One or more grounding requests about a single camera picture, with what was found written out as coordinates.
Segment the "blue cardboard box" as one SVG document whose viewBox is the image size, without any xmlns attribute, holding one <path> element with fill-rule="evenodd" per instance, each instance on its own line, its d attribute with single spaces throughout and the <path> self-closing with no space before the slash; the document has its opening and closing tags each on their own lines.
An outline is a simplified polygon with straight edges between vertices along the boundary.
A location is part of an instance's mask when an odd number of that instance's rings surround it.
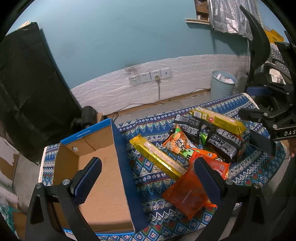
<svg viewBox="0 0 296 241">
<path fill-rule="evenodd" d="M 93 157 L 102 161 L 99 177 L 79 210 L 95 232 L 139 232 L 148 226 L 127 155 L 127 141 L 111 119 L 60 142 L 53 184 L 72 179 Z"/>
</svg>

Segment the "red translucent snack bag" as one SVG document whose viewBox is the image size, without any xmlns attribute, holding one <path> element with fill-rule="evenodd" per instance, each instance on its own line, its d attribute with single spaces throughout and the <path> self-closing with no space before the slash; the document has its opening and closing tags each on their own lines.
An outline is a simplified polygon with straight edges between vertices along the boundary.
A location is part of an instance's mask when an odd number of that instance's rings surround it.
<svg viewBox="0 0 296 241">
<path fill-rule="evenodd" d="M 163 199 L 173 204 L 184 213 L 189 220 L 203 207 L 217 207 L 216 203 L 208 198 L 194 171 L 195 160 L 196 158 L 193 161 L 189 160 L 190 165 L 187 172 L 162 194 Z M 229 163 L 222 161 L 205 161 L 213 170 L 217 171 L 224 180 L 227 179 L 230 167 Z"/>
</svg>

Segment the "white wall socket row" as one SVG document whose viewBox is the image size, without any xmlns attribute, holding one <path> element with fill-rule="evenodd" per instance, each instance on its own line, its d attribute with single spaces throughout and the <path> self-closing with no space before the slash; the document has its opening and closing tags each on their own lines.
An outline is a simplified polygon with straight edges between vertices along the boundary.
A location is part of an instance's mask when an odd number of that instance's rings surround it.
<svg viewBox="0 0 296 241">
<path fill-rule="evenodd" d="M 142 83 L 148 83 L 151 81 L 161 80 L 163 78 L 171 77 L 171 69 L 163 68 L 159 70 L 153 70 L 150 72 L 136 74 L 134 76 L 130 76 L 129 83 L 132 86 L 140 85 Z"/>
</svg>

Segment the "gold snack bar right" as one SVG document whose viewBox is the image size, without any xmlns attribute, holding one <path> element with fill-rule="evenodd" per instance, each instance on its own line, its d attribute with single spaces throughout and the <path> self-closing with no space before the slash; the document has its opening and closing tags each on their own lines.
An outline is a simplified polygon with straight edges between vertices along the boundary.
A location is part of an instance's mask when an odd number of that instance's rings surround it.
<svg viewBox="0 0 296 241">
<path fill-rule="evenodd" d="M 207 121 L 235 135 L 241 136 L 247 131 L 245 125 L 241 121 L 205 108 L 198 107 L 190 110 L 189 113 L 195 118 Z"/>
</svg>

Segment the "light blue waste bin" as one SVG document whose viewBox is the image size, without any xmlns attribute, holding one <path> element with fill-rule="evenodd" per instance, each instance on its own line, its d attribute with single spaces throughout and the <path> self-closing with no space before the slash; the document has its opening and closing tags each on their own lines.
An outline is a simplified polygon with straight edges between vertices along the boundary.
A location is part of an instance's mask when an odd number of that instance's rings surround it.
<svg viewBox="0 0 296 241">
<path fill-rule="evenodd" d="M 232 74 L 226 71 L 222 71 L 222 70 L 213 71 L 211 85 L 210 85 L 211 100 L 217 100 L 217 99 L 231 96 L 236 82 L 237 82 L 236 78 Z"/>
</svg>

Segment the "orange green noodle snack bag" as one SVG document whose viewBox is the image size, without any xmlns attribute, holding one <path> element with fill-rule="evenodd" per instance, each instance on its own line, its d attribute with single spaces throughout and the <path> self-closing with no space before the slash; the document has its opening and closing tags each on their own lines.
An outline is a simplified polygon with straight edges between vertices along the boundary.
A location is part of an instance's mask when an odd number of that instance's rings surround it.
<svg viewBox="0 0 296 241">
<path fill-rule="evenodd" d="M 203 157 L 205 160 L 209 161 L 219 161 L 218 156 L 215 153 L 198 149 L 191 144 L 189 138 L 185 135 L 179 125 L 175 126 L 175 130 L 163 142 L 163 146 L 171 152 L 183 156 L 190 161 L 193 161 L 198 157 Z"/>
</svg>

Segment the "patterned blue tablecloth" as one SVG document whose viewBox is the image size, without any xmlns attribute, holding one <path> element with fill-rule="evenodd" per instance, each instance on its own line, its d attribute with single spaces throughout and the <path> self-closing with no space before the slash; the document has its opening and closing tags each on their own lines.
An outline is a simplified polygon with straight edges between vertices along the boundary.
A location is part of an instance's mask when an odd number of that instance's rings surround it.
<svg viewBox="0 0 296 241">
<path fill-rule="evenodd" d="M 281 167 L 286 148 L 273 154 L 248 141 L 257 121 L 238 116 L 258 107 L 242 93 L 116 125 L 107 118 L 46 148 L 39 181 L 70 180 L 87 163 L 92 184 L 76 207 L 100 240 L 168 240 L 204 228 L 218 211 L 194 165 L 202 157 L 224 181 L 265 186 Z"/>
</svg>

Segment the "silver foil curtain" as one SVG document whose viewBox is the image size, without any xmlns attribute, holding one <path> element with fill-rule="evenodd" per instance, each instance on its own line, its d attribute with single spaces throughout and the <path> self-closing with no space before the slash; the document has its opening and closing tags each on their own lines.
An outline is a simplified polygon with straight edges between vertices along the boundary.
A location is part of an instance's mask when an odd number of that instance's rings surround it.
<svg viewBox="0 0 296 241">
<path fill-rule="evenodd" d="M 241 11 L 243 6 L 259 22 L 258 2 L 254 0 L 208 0 L 209 22 L 211 27 L 223 33 L 238 34 L 253 39 L 248 19 Z"/>
</svg>

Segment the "black snack bag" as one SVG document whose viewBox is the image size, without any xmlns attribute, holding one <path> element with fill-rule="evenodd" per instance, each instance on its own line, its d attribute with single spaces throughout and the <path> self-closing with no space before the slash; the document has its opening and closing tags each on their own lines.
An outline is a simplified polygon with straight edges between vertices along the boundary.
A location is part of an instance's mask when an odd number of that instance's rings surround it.
<svg viewBox="0 0 296 241">
<path fill-rule="evenodd" d="M 206 130 L 209 125 L 198 118 L 192 116 L 184 116 L 177 114 L 172 122 L 169 134 L 173 134 L 177 129 L 177 126 L 183 131 L 187 138 L 195 144 L 204 144 L 206 138 L 202 137 L 204 130 Z"/>
<path fill-rule="evenodd" d="M 215 128 L 208 134 L 205 147 L 214 152 L 227 163 L 240 161 L 245 150 L 245 142 L 241 136 L 235 136 L 221 128 Z"/>
</svg>

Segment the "gold snack bar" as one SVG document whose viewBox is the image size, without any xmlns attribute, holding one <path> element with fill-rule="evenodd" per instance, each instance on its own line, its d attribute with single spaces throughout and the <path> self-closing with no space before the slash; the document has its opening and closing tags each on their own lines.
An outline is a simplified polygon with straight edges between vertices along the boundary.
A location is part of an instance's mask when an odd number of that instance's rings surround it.
<svg viewBox="0 0 296 241">
<path fill-rule="evenodd" d="M 235 135 L 241 136 L 247 131 L 245 125 L 241 121 L 205 108 L 198 107 L 190 110 L 189 113 L 195 118 L 207 121 Z"/>
<path fill-rule="evenodd" d="M 162 172 L 171 179 L 178 180 L 186 173 L 186 169 L 174 161 L 171 157 L 159 150 L 141 134 L 130 139 L 130 144 L 139 151 L 145 158 L 156 165 Z"/>
</svg>

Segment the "wooden window sill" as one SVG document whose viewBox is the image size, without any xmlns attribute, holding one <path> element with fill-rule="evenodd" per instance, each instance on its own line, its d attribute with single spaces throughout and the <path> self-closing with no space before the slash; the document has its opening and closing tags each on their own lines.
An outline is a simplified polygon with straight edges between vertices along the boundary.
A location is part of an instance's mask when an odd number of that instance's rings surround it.
<svg viewBox="0 0 296 241">
<path fill-rule="evenodd" d="M 198 19 L 184 19 L 186 23 L 189 24 L 203 24 L 203 25 L 210 25 L 209 21 L 206 20 L 198 20 Z"/>
</svg>

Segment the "black office chair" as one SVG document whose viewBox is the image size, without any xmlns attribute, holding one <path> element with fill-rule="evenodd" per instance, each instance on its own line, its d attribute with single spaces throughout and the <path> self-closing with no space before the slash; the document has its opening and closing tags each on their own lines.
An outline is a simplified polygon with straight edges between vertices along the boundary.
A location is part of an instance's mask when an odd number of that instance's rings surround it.
<svg viewBox="0 0 296 241">
<path fill-rule="evenodd" d="M 261 66 L 271 69 L 276 69 L 277 66 L 271 63 L 266 63 L 266 60 L 268 60 L 270 54 L 270 42 L 259 21 L 250 12 L 243 8 L 243 6 L 240 6 L 240 9 L 248 19 L 253 36 L 250 44 L 251 58 L 247 87 L 266 86 L 276 96 L 280 94 L 286 94 L 289 97 L 292 96 L 292 94 L 295 93 L 295 44 L 291 39 L 289 40 L 289 43 L 275 43 L 278 46 L 281 56 L 283 57 L 289 70 L 289 73 L 285 73 L 285 75 L 291 79 L 291 84 L 272 82 L 271 78 L 268 76 L 268 70 L 255 74 L 255 70 Z"/>
</svg>

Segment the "gold snack bar left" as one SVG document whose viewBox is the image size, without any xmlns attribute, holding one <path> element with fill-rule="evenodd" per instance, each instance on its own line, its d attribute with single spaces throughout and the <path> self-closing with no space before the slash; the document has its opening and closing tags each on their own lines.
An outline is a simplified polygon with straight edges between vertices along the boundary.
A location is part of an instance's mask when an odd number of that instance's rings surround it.
<svg viewBox="0 0 296 241">
<path fill-rule="evenodd" d="M 174 161 L 171 157 L 159 150 L 141 134 L 130 139 L 130 144 L 139 151 L 145 158 L 156 165 L 162 172 L 171 179 L 178 180 L 186 173 L 186 169 Z"/>
</svg>

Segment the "yellow box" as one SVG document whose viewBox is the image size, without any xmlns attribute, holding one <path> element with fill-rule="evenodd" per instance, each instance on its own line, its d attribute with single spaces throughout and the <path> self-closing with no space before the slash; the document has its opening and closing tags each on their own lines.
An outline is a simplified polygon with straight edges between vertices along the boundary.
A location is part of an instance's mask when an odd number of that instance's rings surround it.
<svg viewBox="0 0 296 241">
<path fill-rule="evenodd" d="M 263 28 L 271 44 L 274 44 L 275 42 L 283 42 L 285 40 L 284 37 L 274 29 L 270 29 L 267 26 L 263 26 Z"/>
</svg>

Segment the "black cylindrical speaker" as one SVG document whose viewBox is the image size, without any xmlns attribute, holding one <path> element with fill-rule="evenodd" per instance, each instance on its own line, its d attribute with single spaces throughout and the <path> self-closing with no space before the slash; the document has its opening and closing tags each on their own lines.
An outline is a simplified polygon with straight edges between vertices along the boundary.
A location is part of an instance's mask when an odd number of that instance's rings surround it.
<svg viewBox="0 0 296 241">
<path fill-rule="evenodd" d="M 91 106 L 82 108 L 81 117 L 74 118 L 71 122 L 71 128 L 85 129 L 97 123 L 97 111 Z"/>
</svg>

